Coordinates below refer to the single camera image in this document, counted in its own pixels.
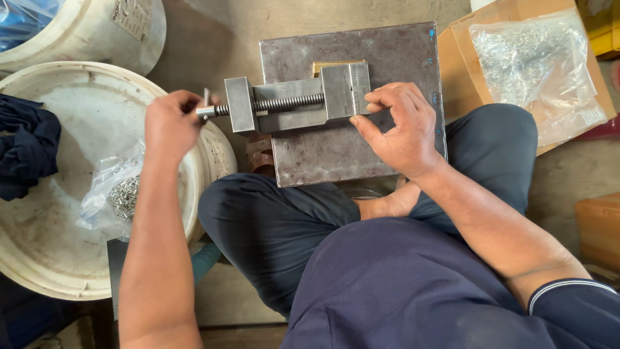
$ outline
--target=teal object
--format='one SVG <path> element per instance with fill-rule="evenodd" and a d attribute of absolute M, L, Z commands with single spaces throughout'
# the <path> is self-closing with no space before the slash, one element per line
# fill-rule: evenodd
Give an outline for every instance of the teal object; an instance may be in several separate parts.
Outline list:
<path fill-rule="evenodd" d="M 192 256 L 194 285 L 198 284 L 202 277 L 204 277 L 204 275 L 211 270 L 221 255 L 222 253 L 214 243 L 207 243 Z"/>

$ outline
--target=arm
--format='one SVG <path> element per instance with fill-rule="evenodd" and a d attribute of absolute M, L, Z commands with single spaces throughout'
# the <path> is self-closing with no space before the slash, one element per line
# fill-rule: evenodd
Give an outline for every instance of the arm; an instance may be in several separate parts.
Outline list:
<path fill-rule="evenodd" d="M 368 110 L 390 109 L 396 126 L 382 134 L 367 118 L 351 122 L 373 151 L 433 199 L 467 244 L 526 305 L 541 285 L 590 276 L 554 237 L 471 179 L 435 151 L 435 111 L 414 84 L 392 83 L 366 95 Z"/>
<path fill-rule="evenodd" d="M 200 126 L 187 91 L 147 108 L 146 153 L 123 273 L 118 318 L 123 348 L 202 348 L 192 264 L 177 194 L 177 171 Z"/>

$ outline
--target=left hand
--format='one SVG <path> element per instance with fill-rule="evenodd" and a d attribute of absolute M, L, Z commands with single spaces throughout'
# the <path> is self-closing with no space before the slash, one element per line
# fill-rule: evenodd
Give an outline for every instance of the left hand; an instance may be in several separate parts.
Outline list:
<path fill-rule="evenodd" d="M 203 99 L 189 91 L 174 91 L 156 98 L 146 108 L 145 161 L 163 161 L 178 166 L 198 139 L 200 123 L 196 107 Z"/>

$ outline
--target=forearm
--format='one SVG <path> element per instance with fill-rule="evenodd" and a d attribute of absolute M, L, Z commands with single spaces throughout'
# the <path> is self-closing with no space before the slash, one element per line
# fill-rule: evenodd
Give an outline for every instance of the forearm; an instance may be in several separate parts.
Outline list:
<path fill-rule="evenodd" d="M 147 159 L 120 283 L 121 343 L 153 333 L 195 337 L 193 276 L 177 194 L 177 168 Z"/>
<path fill-rule="evenodd" d="M 522 303 L 540 285 L 589 278 L 553 236 L 441 160 L 415 179 L 450 217 L 467 244 L 503 277 Z"/>

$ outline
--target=dark blue pants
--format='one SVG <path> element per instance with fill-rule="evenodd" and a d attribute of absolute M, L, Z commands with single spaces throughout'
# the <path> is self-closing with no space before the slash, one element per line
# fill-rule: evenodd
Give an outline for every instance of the dark blue pants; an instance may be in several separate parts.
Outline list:
<path fill-rule="evenodd" d="M 509 104 L 486 105 L 447 125 L 446 139 L 454 168 L 525 213 L 538 139 L 530 113 Z M 331 183 L 281 189 L 272 178 L 239 173 L 211 183 L 198 216 L 263 302 L 288 318 L 314 249 L 334 230 L 358 221 L 360 212 Z M 424 193 L 409 218 L 459 234 Z"/>

